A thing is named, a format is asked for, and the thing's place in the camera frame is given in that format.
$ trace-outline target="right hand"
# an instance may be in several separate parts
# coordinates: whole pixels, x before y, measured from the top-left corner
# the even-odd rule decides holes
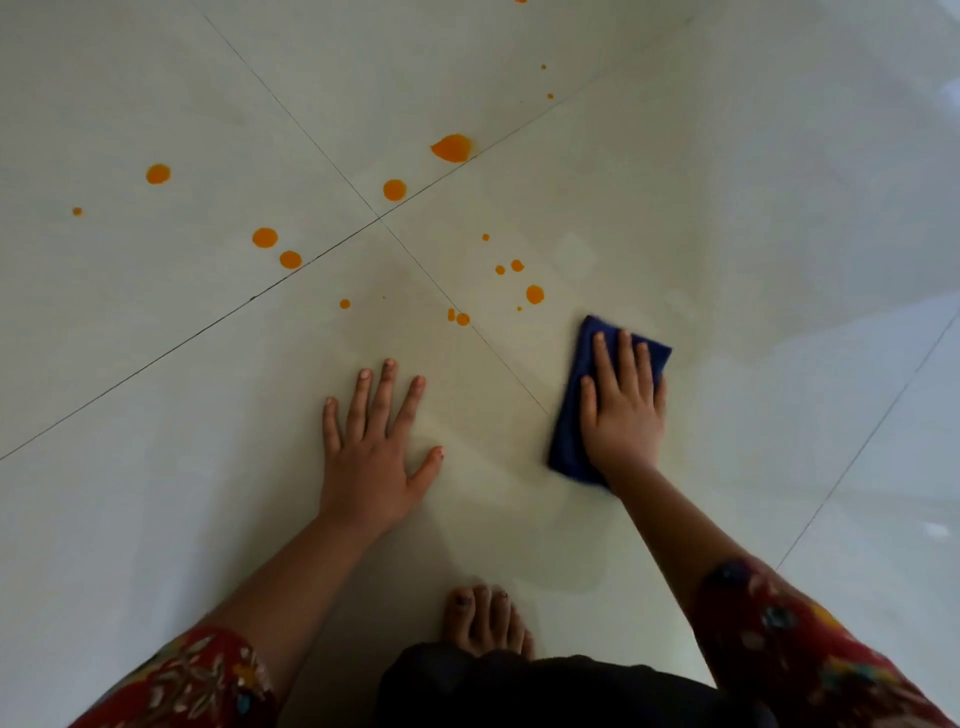
[[[615,493],[617,476],[625,470],[657,467],[666,415],[666,377],[660,378],[655,394],[647,345],[638,344],[635,356],[630,333],[621,330],[619,336],[619,381],[602,333],[593,337],[597,382],[590,376],[580,380],[580,429],[587,455]]]

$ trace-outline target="forearm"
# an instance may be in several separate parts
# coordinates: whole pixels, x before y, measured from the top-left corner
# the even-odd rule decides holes
[[[246,639],[282,703],[337,593],[368,544],[316,519],[207,615]]]
[[[625,465],[608,480],[688,615],[704,577],[725,561],[750,557],[655,468]]]

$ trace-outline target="blue cloth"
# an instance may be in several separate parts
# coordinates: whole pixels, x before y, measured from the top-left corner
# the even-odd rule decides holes
[[[580,379],[590,375],[596,381],[597,368],[593,359],[593,336],[597,331],[603,331],[607,339],[607,351],[613,368],[616,370],[617,361],[617,333],[618,328],[612,327],[595,316],[587,316],[580,324],[577,334],[577,349],[573,354],[573,366],[570,367],[570,378],[566,383],[564,403],[560,407],[560,415],[553,430],[553,440],[550,443],[550,454],[547,457],[547,466],[551,470],[562,473],[574,480],[587,485],[601,485],[609,488],[607,480],[600,472],[590,465],[587,451],[584,448],[584,438],[580,434]],[[646,339],[642,336],[633,337],[634,347],[641,341],[647,342],[650,349],[650,368],[654,373],[654,386],[660,384],[660,375],[673,349],[663,344]]]

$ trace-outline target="red floral sleeve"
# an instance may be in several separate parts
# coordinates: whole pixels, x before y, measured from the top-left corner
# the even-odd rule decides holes
[[[893,663],[759,562],[731,561],[707,577],[691,622],[717,687],[765,706],[780,726],[954,725]]]
[[[117,683],[71,728],[244,726],[276,723],[276,701],[246,641],[195,627]]]

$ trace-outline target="tiled floor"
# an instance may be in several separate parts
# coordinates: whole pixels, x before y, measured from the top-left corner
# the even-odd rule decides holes
[[[616,502],[542,465],[587,312],[676,347],[678,485],[960,715],[956,10],[4,5],[2,722],[66,723],[295,532],[318,403],[387,355],[444,472],[290,723],[362,715],[472,578],[547,655],[707,680]]]

